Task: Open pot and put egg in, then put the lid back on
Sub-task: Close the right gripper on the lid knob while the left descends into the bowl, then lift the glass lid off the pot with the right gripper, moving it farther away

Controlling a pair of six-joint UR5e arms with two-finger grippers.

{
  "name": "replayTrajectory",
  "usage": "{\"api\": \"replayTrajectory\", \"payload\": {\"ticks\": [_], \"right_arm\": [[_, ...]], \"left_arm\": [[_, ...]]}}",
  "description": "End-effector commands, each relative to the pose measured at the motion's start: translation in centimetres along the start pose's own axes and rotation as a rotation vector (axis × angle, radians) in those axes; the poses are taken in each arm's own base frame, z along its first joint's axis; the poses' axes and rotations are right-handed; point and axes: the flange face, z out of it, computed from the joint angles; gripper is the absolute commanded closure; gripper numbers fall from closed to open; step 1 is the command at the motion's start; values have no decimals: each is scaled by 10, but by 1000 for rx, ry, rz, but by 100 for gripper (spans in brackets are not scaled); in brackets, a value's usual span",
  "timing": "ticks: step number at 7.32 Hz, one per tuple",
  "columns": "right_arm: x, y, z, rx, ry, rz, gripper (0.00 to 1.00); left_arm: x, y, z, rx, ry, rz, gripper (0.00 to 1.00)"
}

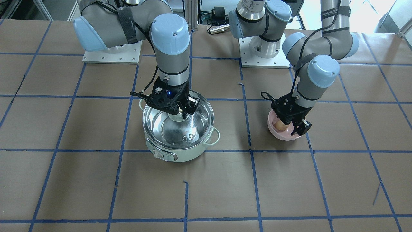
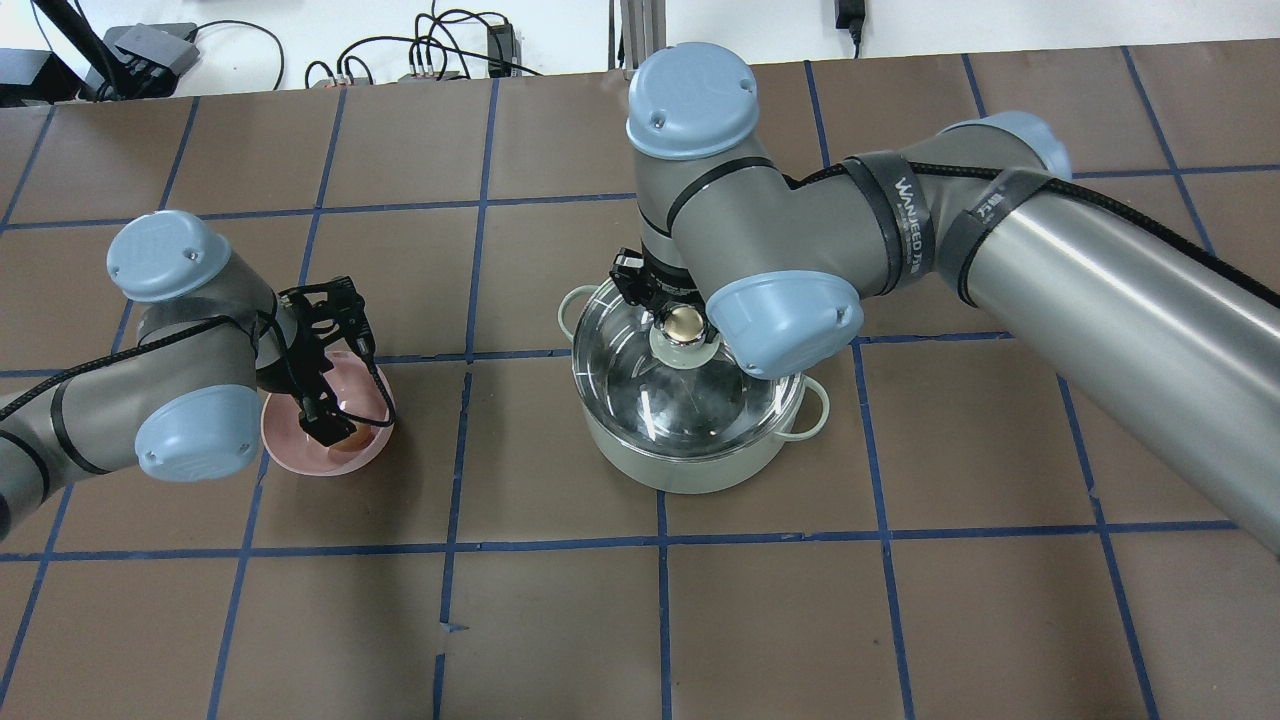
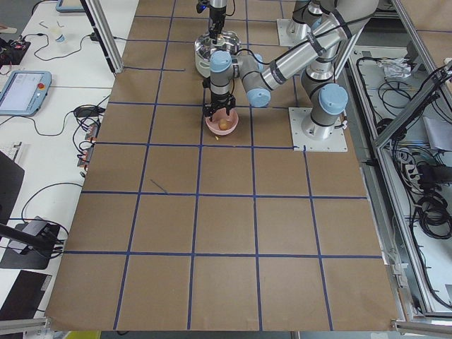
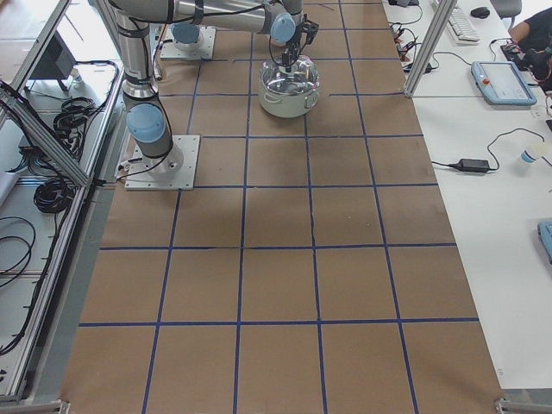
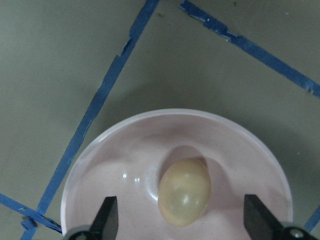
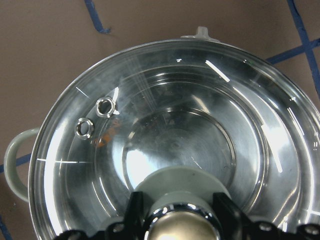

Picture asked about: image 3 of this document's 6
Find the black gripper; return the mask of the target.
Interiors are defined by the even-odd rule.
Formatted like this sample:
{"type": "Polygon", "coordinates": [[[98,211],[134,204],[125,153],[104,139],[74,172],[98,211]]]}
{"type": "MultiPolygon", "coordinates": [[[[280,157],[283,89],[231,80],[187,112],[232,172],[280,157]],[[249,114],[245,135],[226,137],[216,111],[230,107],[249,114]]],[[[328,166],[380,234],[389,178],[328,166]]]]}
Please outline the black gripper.
{"type": "Polygon", "coordinates": [[[225,108],[227,112],[227,120],[232,120],[232,113],[236,105],[236,99],[230,92],[230,82],[225,85],[215,85],[211,79],[203,80],[203,87],[210,90],[210,104],[203,104],[202,113],[205,121],[211,120],[217,110],[225,108]]]}
{"type": "Polygon", "coordinates": [[[216,36],[222,38],[222,29],[224,26],[224,8],[210,7],[210,35],[212,35],[213,44],[216,44],[216,36]]]}

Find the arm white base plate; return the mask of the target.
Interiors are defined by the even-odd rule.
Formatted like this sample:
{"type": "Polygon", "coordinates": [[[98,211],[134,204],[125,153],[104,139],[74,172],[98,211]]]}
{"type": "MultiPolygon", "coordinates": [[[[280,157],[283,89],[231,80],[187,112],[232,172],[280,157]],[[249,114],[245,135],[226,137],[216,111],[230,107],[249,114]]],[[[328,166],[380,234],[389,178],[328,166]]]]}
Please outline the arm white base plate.
{"type": "Polygon", "coordinates": [[[322,127],[311,120],[310,107],[290,107],[290,128],[294,151],[344,153],[347,152],[345,133],[337,117],[332,126],[322,127]]]}
{"type": "Polygon", "coordinates": [[[292,19],[277,19],[279,45],[292,47],[300,43],[311,31],[306,23],[296,23],[292,19]]]}

